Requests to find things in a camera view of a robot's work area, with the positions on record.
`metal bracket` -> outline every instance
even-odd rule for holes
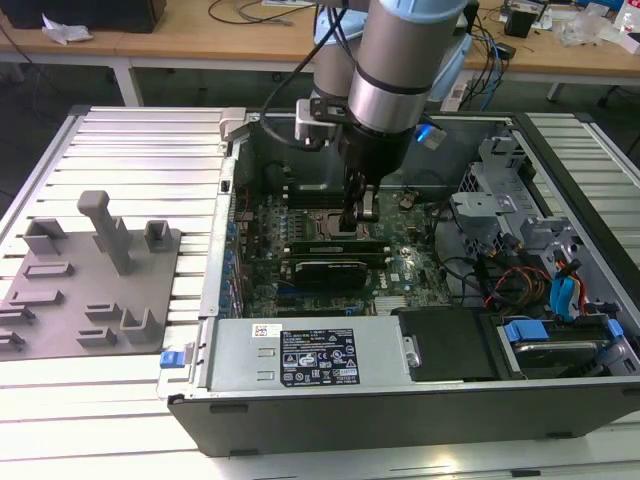
[[[313,140],[333,140],[337,125],[318,120],[311,115],[311,101],[301,98],[296,102],[296,140],[310,143]]]
[[[552,243],[563,243],[573,228],[564,217],[528,217],[520,227],[522,239],[528,249],[544,250]]]
[[[225,142],[232,142],[236,138],[248,133],[249,117],[247,109],[230,107],[222,110],[220,115],[220,138]]]

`white sticker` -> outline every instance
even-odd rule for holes
[[[282,331],[281,323],[254,323],[251,329],[252,337],[280,337]]]

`warning label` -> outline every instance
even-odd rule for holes
[[[283,330],[280,332],[285,387],[360,383],[353,330]]]

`gray plastic block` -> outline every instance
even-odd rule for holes
[[[133,237],[127,230],[127,227],[124,224],[124,220],[122,220],[122,217],[113,217],[113,221],[115,223],[119,239],[122,242],[122,248],[129,251],[129,248],[131,247],[131,239]],[[100,237],[97,234],[93,236],[93,240],[96,242],[96,245],[98,246],[98,250],[100,250],[103,253],[106,252],[106,250],[104,249],[104,245],[102,245],[102,242],[100,241]]]
[[[76,340],[84,348],[113,347],[118,342],[118,337],[109,327],[102,327],[78,330]]]
[[[93,303],[87,305],[84,314],[92,322],[120,321],[122,310],[117,303]]]
[[[73,267],[69,262],[46,262],[39,265],[29,265],[24,270],[24,276],[29,279],[68,277],[73,274]]]
[[[171,229],[166,220],[149,220],[144,229],[144,239],[150,252],[163,252],[173,247]]]
[[[0,326],[33,325],[36,316],[27,307],[0,307]]]
[[[64,295],[60,290],[36,290],[14,292],[13,297],[7,298],[11,305],[58,305]]]
[[[111,258],[116,271],[120,275],[127,275],[131,266],[127,246],[128,232],[123,222],[116,227],[107,209],[108,205],[109,195],[102,190],[86,190],[78,200],[78,210],[91,219],[100,239],[100,245]]]
[[[120,331],[127,336],[131,343],[145,343],[158,335],[159,326],[148,308],[145,309],[141,322],[136,321],[131,312],[125,309],[122,313]]]
[[[0,330],[0,354],[3,352],[20,352],[24,345],[24,339],[16,332]]]
[[[59,253],[54,240],[66,238],[66,234],[55,218],[32,220],[24,234],[24,241],[36,255],[51,255]]]
[[[7,328],[26,342],[26,348],[3,349],[0,362],[159,351],[181,234],[179,230],[171,230],[171,248],[151,252],[147,243],[149,236],[145,237],[145,232],[162,233],[162,228],[155,228],[127,232],[128,239],[120,237],[120,242],[130,243],[128,275],[119,275],[111,257],[96,247],[95,232],[72,232],[64,238],[53,238],[55,253],[36,256],[30,251],[2,301],[5,309],[0,310],[0,322],[16,321]],[[126,232],[124,224],[120,230],[114,224],[114,229]],[[27,273],[25,276],[27,270],[42,271],[38,267],[45,266],[46,272],[52,264],[65,263],[73,266],[71,275],[34,277]],[[20,313],[15,313],[24,306],[28,306],[27,311],[33,314],[32,324],[21,320],[28,314],[21,317]],[[130,312],[133,322],[128,319],[123,324],[125,309]],[[111,330],[117,342],[113,345],[103,342],[100,346],[90,341],[92,346],[85,348],[86,335],[78,332],[104,327]]]

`blue cable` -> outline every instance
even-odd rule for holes
[[[494,67],[493,67],[493,72],[497,74],[497,77],[493,80],[493,82],[491,82],[491,85],[489,85],[489,92],[487,93],[487,96],[484,99],[482,106],[480,107],[480,111],[484,112],[487,106],[489,106],[489,102],[491,102],[491,99],[493,98],[493,94],[495,93],[496,87],[498,86],[498,82],[500,80],[500,68],[498,67],[498,62],[500,61],[500,57],[498,56],[498,47],[496,46],[495,42],[491,38],[485,37],[484,35],[474,34],[473,36],[481,40],[484,40],[487,43],[490,43],[491,47],[493,48],[493,54],[496,59],[496,63],[494,64]]]

